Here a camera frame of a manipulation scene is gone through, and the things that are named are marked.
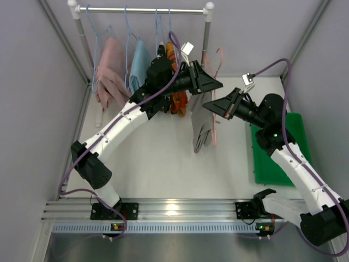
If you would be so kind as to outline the green plastic bin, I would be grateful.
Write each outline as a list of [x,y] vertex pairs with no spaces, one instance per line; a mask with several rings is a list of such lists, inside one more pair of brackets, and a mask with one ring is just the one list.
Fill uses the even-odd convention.
[[[293,186],[292,181],[277,163],[273,162],[257,143],[256,133],[259,127],[251,124],[249,127],[251,135],[251,149],[254,162],[255,182],[258,184],[274,184],[280,186]],[[306,138],[303,119],[299,113],[288,113],[286,115],[286,129],[295,138],[304,157],[312,163],[311,154]]]

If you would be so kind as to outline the aluminium mounting rail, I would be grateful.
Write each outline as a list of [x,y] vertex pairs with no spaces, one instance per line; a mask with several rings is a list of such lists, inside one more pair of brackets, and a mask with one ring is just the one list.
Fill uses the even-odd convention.
[[[237,202],[247,199],[123,199],[137,203],[130,213],[138,222],[233,222],[237,220]],[[44,205],[42,221],[82,222],[95,212],[95,198],[61,198]]]

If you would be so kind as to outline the white and silver clothes rack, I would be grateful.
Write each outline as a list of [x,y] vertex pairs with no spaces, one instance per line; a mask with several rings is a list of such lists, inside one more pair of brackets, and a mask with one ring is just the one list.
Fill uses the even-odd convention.
[[[76,26],[78,29],[78,32],[81,37],[81,42],[84,48],[84,51],[86,53],[87,59],[92,67],[93,65],[93,53],[91,53],[87,38],[85,36],[85,32],[81,23],[80,15],[82,13],[85,13],[86,7],[80,6],[77,1],[68,1],[68,6],[70,8],[71,14],[73,16],[73,19],[76,22]],[[97,8],[92,7],[91,13],[123,13],[124,14],[124,8]],[[209,36],[209,28],[210,23],[212,21],[212,12],[214,9],[214,4],[212,2],[208,2],[206,6],[199,10],[193,10],[193,9],[171,9],[171,15],[173,14],[184,14],[184,15],[203,15],[205,17],[205,32],[204,32],[204,40],[203,40],[203,47],[206,48],[208,45],[208,36]],[[167,14],[169,9],[159,9],[159,13]],[[155,15],[155,8],[128,8],[128,14],[154,14]],[[104,112],[102,107],[99,111],[101,114]]]

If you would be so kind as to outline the black and white trousers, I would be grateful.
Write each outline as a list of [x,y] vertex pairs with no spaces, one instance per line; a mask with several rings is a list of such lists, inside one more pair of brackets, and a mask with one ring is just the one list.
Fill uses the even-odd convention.
[[164,42],[161,41],[158,45],[157,56],[156,56],[155,61],[156,62],[163,62],[166,59],[167,59],[167,57],[166,57],[165,45],[164,45]]

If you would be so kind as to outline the light blue trousers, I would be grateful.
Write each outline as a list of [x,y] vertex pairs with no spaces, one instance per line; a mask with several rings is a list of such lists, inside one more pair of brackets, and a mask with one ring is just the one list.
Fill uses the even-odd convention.
[[145,83],[147,69],[150,64],[151,55],[144,42],[138,40],[129,75],[129,89],[131,94],[134,94]]

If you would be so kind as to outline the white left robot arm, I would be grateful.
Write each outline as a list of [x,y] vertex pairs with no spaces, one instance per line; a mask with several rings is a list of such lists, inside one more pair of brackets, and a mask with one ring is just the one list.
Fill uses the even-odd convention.
[[74,169],[91,186],[101,204],[120,211],[122,200],[111,184],[112,171],[105,165],[111,153],[136,128],[159,111],[168,110],[170,95],[181,91],[189,91],[192,95],[207,94],[222,87],[223,84],[206,73],[198,61],[182,62],[174,70],[168,58],[155,58],[146,71],[144,84],[114,119],[85,142],[72,144]]

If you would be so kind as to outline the pink trousers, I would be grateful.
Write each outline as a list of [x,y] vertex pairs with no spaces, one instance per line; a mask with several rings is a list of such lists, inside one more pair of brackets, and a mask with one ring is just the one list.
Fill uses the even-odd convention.
[[106,111],[112,102],[123,107],[131,93],[126,89],[125,49],[115,38],[108,38],[96,72],[96,100]]

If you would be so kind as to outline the orange camouflage trousers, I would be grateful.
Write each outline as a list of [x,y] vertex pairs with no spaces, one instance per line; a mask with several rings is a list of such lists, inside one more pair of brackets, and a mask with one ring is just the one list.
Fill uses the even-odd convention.
[[[176,55],[173,44],[168,41],[166,43],[166,57],[171,61],[171,66],[175,72],[177,69]],[[186,105],[188,97],[185,91],[177,92],[171,95],[170,113],[183,117],[186,114]]]

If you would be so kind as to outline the blue hanger of black trousers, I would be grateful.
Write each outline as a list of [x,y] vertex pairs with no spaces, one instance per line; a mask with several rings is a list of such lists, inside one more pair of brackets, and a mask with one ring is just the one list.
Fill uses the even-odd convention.
[[158,54],[158,47],[163,42],[163,23],[159,9],[155,9],[155,54]]

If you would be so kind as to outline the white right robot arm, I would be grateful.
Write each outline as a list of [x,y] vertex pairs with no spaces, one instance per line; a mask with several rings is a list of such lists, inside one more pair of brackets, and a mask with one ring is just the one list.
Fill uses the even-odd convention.
[[256,217],[281,217],[295,225],[314,246],[348,233],[348,201],[325,184],[285,128],[286,108],[280,95],[267,94],[256,105],[248,94],[235,88],[203,107],[226,120],[237,117],[257,126],[259,147],[284,171],[306,204],[299,206],[275,190],[265,189],[251,200]]

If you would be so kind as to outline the blue hanger of orange trousers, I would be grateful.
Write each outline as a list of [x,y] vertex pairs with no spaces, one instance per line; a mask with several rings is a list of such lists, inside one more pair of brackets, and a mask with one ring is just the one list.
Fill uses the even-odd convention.
[[[169,13],[169,33],[171,33],[172,32],[172,15],[171,15],[170,8],[168,13]],[[173,43],[171,36],[169,36],[169,41],[172,43],[172,46],[173,46],[173,54],[176,62],[176,68],[178,69],[178,66],[180,66],[180,62],[178,61],[178,56],[179,56],[178,46]]]

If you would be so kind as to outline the grey trousers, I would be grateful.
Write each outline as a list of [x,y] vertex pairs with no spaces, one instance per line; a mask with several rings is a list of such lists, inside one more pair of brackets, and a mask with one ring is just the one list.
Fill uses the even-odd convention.
[[209,146],[212,142],[213,113],[203,107],[203,104],[211,101],[210,92],[193,95],[188,101],[187,108],[191,112],[194,153],[198,153],[202,146]]

